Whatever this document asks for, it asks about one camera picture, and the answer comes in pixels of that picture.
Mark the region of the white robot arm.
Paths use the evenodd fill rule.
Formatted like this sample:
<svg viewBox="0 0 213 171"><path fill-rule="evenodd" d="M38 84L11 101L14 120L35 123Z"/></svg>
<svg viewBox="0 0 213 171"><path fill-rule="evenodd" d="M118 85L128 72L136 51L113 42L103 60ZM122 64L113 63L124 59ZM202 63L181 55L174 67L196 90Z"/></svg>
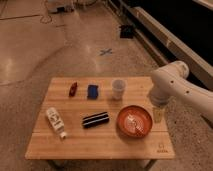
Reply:
<svg viewBox="0 0 213 171"><path fill-rule="evenodd" d="M189 67L183 61L171 62L151 72L153 87L149 98L154 106L165 106L174 96L202 114L213 129L213 91L201 88L187 80Z"/></svg>

